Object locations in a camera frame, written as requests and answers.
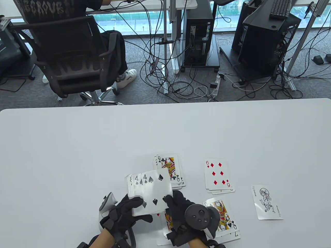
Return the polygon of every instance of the black office chair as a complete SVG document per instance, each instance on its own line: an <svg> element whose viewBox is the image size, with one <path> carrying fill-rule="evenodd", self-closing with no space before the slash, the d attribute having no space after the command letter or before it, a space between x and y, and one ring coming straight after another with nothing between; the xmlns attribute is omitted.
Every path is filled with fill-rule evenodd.
<svg viewBox="0 0 331 248"><path fill-rule="evenodd" d="M91 105L122 105L103 101L113 91L121 65L119 37L110 35L108 51L92 16L11 26L33 49L34 63L61 98L80 93ZM100 96L95 92L101 90Z"/></svg>

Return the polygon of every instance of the black glove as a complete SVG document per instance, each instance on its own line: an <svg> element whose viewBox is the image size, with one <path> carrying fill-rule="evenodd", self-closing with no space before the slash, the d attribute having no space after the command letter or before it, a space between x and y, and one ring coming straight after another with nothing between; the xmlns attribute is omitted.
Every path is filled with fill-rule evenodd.
<svg viewBox="0 0 331 248"><path fill-rule="evenodd" d="M103 228L106 228L106 230L114 236L114 234L117 232L125 234L125 232L134 224L136 224L136 221L138 220L143 220L148 223L151 223L153 221L153 217L151 215L141 215L137 217L132 216L132 208L137 208L141 206L143 202L144 200L140 197L135 197L130 200L129 197L126 195L123 200L116 206L116 211L113 210L109 213L109 215L112 215L112 218L110 218L109 215L106 216L100 221L100 225Z"/></svg>
<svg viewBox="0 0 331 248"><path fill-rule="evenodd" d="M171 240L172 245L181 246L195 238L199 238L204 244L206 244L207 237L205 232L193 229L185 221L185 211L189 206L195 203L187 200L178 190L173 191L173 197L167 195L164 198L164 201L167 203L172 217L172 232L167 235L167 238Z"/></svg>

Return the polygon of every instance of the white sneaker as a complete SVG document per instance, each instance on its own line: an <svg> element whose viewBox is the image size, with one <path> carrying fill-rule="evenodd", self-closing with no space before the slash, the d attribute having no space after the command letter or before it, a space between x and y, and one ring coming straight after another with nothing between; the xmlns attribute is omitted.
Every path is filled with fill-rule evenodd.
<svg viewBox="0 0 331 248"><path fill-rule="evenodd" d="M116 86L118 89L125 88L129 83L134 81L137 77L137 70L131 69L125 72L125 78L123 80L117 78L116 80Z"/></svg>

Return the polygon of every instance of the black t-shirt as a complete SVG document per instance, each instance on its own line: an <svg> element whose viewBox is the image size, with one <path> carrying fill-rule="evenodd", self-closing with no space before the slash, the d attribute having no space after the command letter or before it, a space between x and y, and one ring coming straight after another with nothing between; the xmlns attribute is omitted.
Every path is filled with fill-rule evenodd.
<svg viewBox="0 0 331 248"><path fill-rule="evenodd" d="M14 0L28 23L85 16L86 8L98 10L102 0Z"/></svg>

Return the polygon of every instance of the chair wheel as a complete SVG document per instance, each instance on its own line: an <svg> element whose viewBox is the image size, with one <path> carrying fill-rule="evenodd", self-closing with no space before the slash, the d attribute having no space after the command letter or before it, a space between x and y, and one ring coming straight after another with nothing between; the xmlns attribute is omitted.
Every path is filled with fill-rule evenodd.
<svg viewBox="0 0 331 248"><path fill-rule="evenodd" d="M113 89L113 93L114 93L115 96L118 96L120 94L120 90Z"/></svg>
<svg viewBox="0 0 331 248"><path fill-rule="evenodd" d="M83 101L87 101L87 98L85 96L83 96L82 94L80 94L79 96Z"/></svg>

